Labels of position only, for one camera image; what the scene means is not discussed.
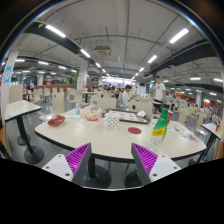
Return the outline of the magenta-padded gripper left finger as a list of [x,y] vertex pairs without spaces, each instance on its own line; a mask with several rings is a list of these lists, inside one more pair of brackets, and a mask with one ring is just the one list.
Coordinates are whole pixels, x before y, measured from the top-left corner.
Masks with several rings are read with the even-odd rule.
[[87,143],[66,155],[57,154],[42,169],[80,185],[86,172],[86,166],[91,153],[91,144]]

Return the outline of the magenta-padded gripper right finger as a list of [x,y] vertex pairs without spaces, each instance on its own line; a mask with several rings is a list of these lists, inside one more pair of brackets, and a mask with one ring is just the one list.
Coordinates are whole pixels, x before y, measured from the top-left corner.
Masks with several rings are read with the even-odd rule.
[[131,145],[131,153],[142,185],[147,185],[180,170],[180,167],[167,155],[157,155],[136,143]]

